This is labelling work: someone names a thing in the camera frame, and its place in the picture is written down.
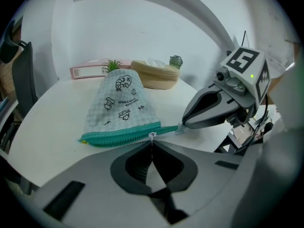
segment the zipper teeth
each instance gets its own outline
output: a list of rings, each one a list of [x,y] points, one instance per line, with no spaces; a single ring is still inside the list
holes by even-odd
[[[157,134],[168,133],[168,132],[173,131],[173,129],[177,129],[177,126],[165,129],[163,131],[158,131]],[[128,144],[133,143],[135,141],[138,141],[138,140],[140,140],[142,138],[148,137],[149,133],[145,132],[145,133],[142,133],[142,134],[137,135],[137,136],[125,137],[125,138],[118,139],[118,140],[117,139],[115,139],[115,140],[107,140],[107,141],[104,141],[102,143],[100,143],[101,141],[88,141],[88,143],[90,145],[94,146],[94,147],[110,148],[110,147],[116,147],[116,146],[119,146],[119,145],[122,145],[122,144],[123,145],[128,145]]]

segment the tissue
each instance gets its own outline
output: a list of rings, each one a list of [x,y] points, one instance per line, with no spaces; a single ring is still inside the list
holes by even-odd
[[[161,62],[160,60],[157,59],[153,59],[153,58],[148,58],[147,61],[145,61],[145,63],[149,66],[152,67],[160,67],[160,68],[164,68],[166,66],[165,63]]]

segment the pink box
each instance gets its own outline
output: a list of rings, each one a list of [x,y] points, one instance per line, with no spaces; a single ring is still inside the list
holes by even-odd
[[[104,77],[106,75],[103,63],[108,60],[114,60],[110,58],[102,58],[97,60],[90,60],[86,63],[82,63],[78,66],[70,68],[70,73],[72,79],[79,78],[90,78],[90,77]],[[121,61],[122,64],[120,68],[130,69],[132,60],[116,59],[116,61]]]

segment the checkered fabric pouch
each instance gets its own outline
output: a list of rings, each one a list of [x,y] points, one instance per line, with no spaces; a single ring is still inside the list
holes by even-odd
[[[137,72],[118,69],[102,81],[79,141],[95,147],[115,147],[146,138],[152,132],[163,134],[176,129],[161,127]]]

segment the zipper pull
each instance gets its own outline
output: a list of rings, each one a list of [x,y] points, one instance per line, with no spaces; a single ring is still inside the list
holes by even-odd
[[[151,144],[153,145],[153,137],[156,136],[156,133],[152,132],[148,134],[148,137],[151,138]]]

